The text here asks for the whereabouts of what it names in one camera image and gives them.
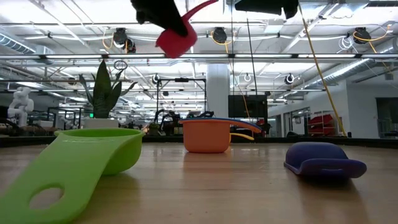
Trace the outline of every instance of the plant pot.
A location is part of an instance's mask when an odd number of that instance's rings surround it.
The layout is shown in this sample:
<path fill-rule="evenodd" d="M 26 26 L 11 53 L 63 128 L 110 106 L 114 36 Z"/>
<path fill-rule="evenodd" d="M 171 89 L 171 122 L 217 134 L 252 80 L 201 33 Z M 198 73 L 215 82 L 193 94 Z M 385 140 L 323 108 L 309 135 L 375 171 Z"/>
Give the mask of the plant pot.
<path fill-rule="evenodd" d="M 158 136 L 159 133 L 157 132 L 157 129 L 149 129 L 149 135 L 150 136 Z"/>
<path fill-rule="evenodd" d="M 87 119 L 85 120 L 85 129 L 93 129 L 93 128 L 118 128 L 119 127 L 119 121 L 116 119 L 100 119 L 100 118 L 94 118 L 94 119 Z"/>

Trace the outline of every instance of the table surface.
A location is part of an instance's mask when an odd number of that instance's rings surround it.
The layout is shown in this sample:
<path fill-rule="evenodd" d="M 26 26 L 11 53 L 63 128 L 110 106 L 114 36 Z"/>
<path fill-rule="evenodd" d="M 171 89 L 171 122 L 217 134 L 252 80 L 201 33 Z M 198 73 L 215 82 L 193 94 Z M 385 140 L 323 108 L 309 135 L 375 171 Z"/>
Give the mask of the table surface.
<path fill-rule="evenodd" d="M 45 146 L 0 149 L 0 195 Z M 233 144 L 190 154 L 144 143 L 139 162 L 102 177 L 73 223 L 397 223 L 398 150 L 344 147 L 368 165 L 347 183 L 298 178 L 283 166 L 289 144 Z M 40 202 L 54 200 L 48 194 Z"/>

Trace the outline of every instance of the ceiling light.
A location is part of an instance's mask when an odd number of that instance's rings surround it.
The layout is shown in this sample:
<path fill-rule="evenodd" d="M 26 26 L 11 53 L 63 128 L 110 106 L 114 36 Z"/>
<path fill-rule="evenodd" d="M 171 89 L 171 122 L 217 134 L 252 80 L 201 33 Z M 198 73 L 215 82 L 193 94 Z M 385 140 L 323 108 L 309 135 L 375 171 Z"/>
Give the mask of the ceiling light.
<path fill-rule="evenodd" d="M 164 58 L 164 54 L 116 54 L 116 55 L 109 55 L 109 58 Z"/>
<path fill-rule="evenodd" d="M 290 73 L 285 77 L 286 85 L 291 85 L 294 82 L 294 76 Z"/>
<path fill-rule="evenodd" d="M 0 55 L 0 59 L 40 59 L 38 55 Z"/>
<path fill-rule="evenodd" d="M 355 54 L 316 54 L 317 58 L 353 58 Z M 300 54 L 299 58 L 313 58 L 312 54 Z"/>
<path fill-rule="evenodd" d="M 17 84 L 28 86 L 28 87 L 31 87 L 31 88 L 43 88 L 44 87 L 44 86 L 42 86 L 40 84 L 32 83 L 32 82 L 17 82 Z"/>
<path fill-rule="evenodd" d="M 364 54 L 362 58 L 398 58 L 398 54 Z"/>
<path fill-rule="evenodd" d="M 250 80 L 251 80 L 251 77 L 250 77 L 250 75 L 247 73 L 247 74 L 244 76 L 244 81 L 250 82 Z"/>
<path fill-rule="evenodd" d="M 291 58 L 291 54 L 236 54 L 236 58 Z"/>
<path fill-rule="evenodd" d="M 91 59 L 102 58 L 101 55 L 47 55 L 48 59 Z"/>
<path fill-rule="evenodd" d="M 87 101 L 86 98 L 82 98 L 82 97 L 69 97 L 68 96 L 68 98 L 71 99 L 71 100 L 80 101 L 80 102 L 86 102 Z"/>
<path fill-rule="evenodd" d="M 183 54 L 181 58 L 228 58 L 228 54 Z"/>

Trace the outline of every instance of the ceiling duct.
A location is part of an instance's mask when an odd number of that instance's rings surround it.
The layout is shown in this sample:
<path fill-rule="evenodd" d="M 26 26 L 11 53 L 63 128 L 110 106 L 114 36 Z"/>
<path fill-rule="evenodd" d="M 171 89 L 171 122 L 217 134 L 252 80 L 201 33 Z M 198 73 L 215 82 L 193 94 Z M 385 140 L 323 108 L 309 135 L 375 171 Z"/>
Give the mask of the ceiling duct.
<path fill-rule="evenodd" d="M 48 55 L 54 54 L 52 50 L 42 45 L 28 44 L 24 40 L 6 32 L 4 29 L 0 28 L 0 45 L 7 48 L 15 50 L 21 54 L 36 54 L 36 55 Z M 35 60 L 39 63 L 45 63 L 51 65 L 53 62 L 51 60 Z"/>
<path fill-rule="evenodd" d="M 398 54 L 398 37 L 384 42 L 376 47 L 376 51 L 379 54 Z M 372 50 L 368 50 L 364 54 L 373 54 Z M 338 81 L 344 80 L 350 76 L 356 75 L 358 73 L 364 72 L 369 68 L 373 68 L 377 65 L 374 59 L 367 58 L 357 60 L 351 63 L 344 63 L 337 65 L 326 72 L 323 73 L 325 81 L 327 84 L 336 83 Z M 315 78 L 307 81 L 308 84 L 305 86 L 298 86 L 299 88 L 311 88 L 315 85 L 321 85 L 322 81 L 319 79 L 318 74 Z"/>

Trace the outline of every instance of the white pillar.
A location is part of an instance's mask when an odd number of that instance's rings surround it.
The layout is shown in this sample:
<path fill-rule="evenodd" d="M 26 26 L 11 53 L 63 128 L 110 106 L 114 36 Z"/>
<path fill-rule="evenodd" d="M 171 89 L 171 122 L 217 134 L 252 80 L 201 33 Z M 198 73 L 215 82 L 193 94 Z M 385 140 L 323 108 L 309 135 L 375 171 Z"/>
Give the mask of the white pillar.
<path fill-rule="evenodd" d="M 229 69 L 227 64 L 207 65 L 207 110 L 228 118 Z"/>

